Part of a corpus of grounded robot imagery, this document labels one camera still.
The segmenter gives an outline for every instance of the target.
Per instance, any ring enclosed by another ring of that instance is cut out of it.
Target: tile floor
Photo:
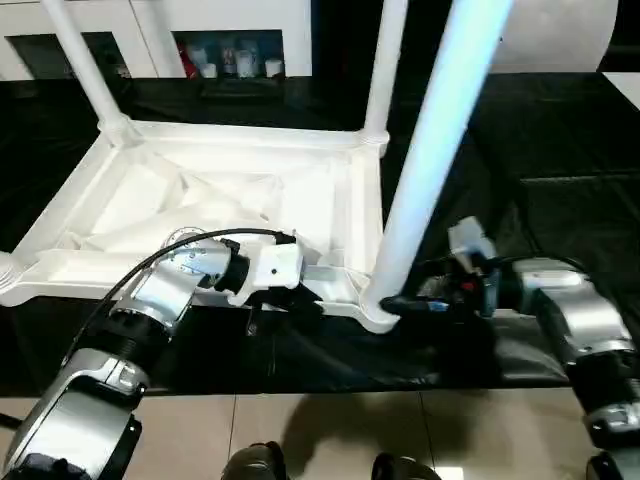
[[[33,400],[1,399],[24,415]],[[292,478],[368,480],[379,452],[444,480],[584,478],[594,449],[569,390],[148,397],[130,480],[215,480],[230,454],[277,440]],[[10,433],[0,430],[0,449]]]

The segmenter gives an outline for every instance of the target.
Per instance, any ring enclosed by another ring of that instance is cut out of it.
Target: black table surface
[[[117,81],[134,119],[354,130],[366,91],[288,79],[277,86]],[[424,91],[396,88],[382,160],[388,211]],[[11,251],[97,136],[73,81],[0,85],[0,249]],[[490,76],[418,262],[446,252],[446,229],[477,216],[504,255],[580,260],[616,292],[635,335],[640,319],[640,115],[600,74]],[[416,269],[408,282],[419,280]],[[35,298],[0,310],[0,395],[38,395],[94,302]],[[343,392],[566,385],[535,321],[402,320],[388,335],[357,322],[268,314],[245,335],[242,310],[194,308],[155,372],[159,393]]]

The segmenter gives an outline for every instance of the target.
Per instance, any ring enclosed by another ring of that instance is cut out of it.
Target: white cabinet
[[[221,74],[225,62],[233,63],[240,50],[252,51],[256,76],[265,75],[270,59],[281,60],[287,76],[311,75],[310,0],[131,0],[131,4],[160,77],[184,77],[185,61],[196,64],[201,74],[207,66]]]
[[[157,77],[127,0],[67,2],[105,76]],[[69,78],[72,73],[39,3],[0,4],[0,79]]]

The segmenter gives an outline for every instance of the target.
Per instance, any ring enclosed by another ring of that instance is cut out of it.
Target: white pole
[[[84,92],[105,128],[120,125],[124,117],[104,78],[98,70],[89,48],[76,28],[64,0],[41,0],[56,29],[56,35]]]
[[[513,0],[454,0],[413,132],[371,282],[361,308],[383,333],[398,317],[380,309],[409,274],[466,130]]]
[[[363,132],[365,138],[374,141],[386,135],[387,117],[391,106],[408,6],[409,0],[385,0],[382,7],[378,46],[371,75],[371,89]]]

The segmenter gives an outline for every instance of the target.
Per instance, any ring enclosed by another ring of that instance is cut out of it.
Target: silver robot arm segment
[[[181,229],[165,246],[201,232]],[[278,247],[295,254],[297,245],[265,248]],[[294,263],[283,266],[299,281],[301,256],[294,255]],[[132,412],[196,289],[225,290],[230,296],[243,287],[257,290],[245,285],[253,278],[247,280],[249,264],[235,242],[205,239],[177,248],[141,271],[108,318],[87,328],[69,362],[16,432],[5,476],[121,479],[142,430]]]
[[[588,478],[640,478],[640,363],[618,309],[561,260],[520,260],[501,273],[507,302],[536,316],[584,409],[591,440],[603,450],[589,462]]]

